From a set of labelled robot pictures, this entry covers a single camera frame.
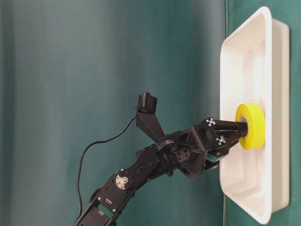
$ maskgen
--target teal backdrop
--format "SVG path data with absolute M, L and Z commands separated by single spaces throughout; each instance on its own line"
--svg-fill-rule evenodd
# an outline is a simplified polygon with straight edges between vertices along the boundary
M 83 149 L 121 131 L 140 93 L 158 97 L 166 133 L 219 116 L 224 0 L 0 2 L 1 226 L 73 225 Z M 150 144 L 132 125 L 91 148 L 84 208 Z M 222 202 L 218 169 L 193 180 L 176 171 L 139 190 L 118 225 L 220 226 Z
M 296 226 L 301 223 L 301 1 L 300 0 L 226 0 L 227 30 L 231 34 L 259 7 L 267 6 L 273 18 L 286 23 L 290 28 L 290 124 L 291 124 L 291 199 L 287 208 L 272 214 L 269 226 Z M 227 199 L 229 226 L 259 226 L 239 206 Z

